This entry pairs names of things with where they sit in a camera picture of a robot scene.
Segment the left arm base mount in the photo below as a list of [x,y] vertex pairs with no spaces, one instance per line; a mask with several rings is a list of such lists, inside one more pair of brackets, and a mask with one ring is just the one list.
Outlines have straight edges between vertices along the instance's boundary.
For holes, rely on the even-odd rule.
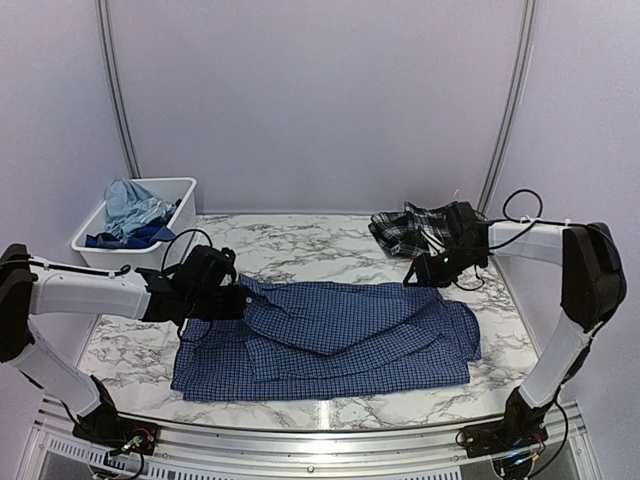
[[156,423],[123,417],[106,388],[96,384],[99,404],[85,416],[73,419],[73,435],[110,448],[110,456],[129,452],[152,455],[160,427]]

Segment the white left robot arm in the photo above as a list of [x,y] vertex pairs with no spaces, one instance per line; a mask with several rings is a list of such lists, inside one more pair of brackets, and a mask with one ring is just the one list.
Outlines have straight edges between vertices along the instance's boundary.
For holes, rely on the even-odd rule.
[[44,320],[107,315],[181,328],[190,319],[240,319],[250,295],[234,262],[228,249],[198,246],[161,270],[96,269],[49,261],[13,243],[1,255],[1,360],[64,403],[80,430],[119,444],[128,428],[107,388],[47,339]]

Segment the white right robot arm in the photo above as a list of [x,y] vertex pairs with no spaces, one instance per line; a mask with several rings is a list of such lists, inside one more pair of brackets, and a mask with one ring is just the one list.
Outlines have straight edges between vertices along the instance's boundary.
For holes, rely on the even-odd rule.
[[624,301],[627,282],[619,250],[604,222],[551,221],[540,216],[520,220],[503,215],[485,219],[467,202],[444,209],[445,239],[432,237],[436,254],[411,263],[407,287],[444,288],[469,268],[484,268],[490,257],[529,259],[561,268],[560,317],[537,364],[507,402],[495,438],[515,448],[534,431],[529,412],[550,407],[559,390],[581,368],[597,332]]

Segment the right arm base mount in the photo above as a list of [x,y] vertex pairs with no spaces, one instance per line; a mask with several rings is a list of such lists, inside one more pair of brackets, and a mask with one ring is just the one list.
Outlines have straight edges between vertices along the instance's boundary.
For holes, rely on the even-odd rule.
[[467,425],[459,430],[455,442],[469,458],[517,450],[548,439],[544,426],[553,403],[531,407],[515,388],[505,403],[500,420]]

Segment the blue checked shirt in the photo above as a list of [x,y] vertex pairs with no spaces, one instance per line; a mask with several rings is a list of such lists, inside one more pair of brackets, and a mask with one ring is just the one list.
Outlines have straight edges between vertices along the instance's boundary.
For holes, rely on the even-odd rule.
[[467,384],[479,322],[434,288],[239,283],[240,319],[189,320],[170,387],[190,402],[363,397]]

